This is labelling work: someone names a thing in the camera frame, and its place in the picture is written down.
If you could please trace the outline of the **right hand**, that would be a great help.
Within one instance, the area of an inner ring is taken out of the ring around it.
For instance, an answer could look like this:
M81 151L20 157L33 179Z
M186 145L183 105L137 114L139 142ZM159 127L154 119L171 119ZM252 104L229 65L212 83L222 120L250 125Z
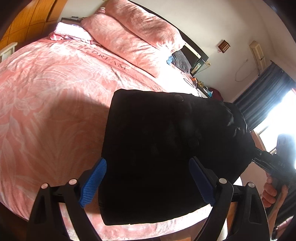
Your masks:
M281 188L281 198L278 200L278 203L276 203L276 196L278 192L272 185L273 178L271 176L267 177L266 183L264 184L261 200L265 208L270 208L274 204L274 208L276 210L279 210L281 206L283 205L287 194L288 194L288 187L286 185L283 185Z

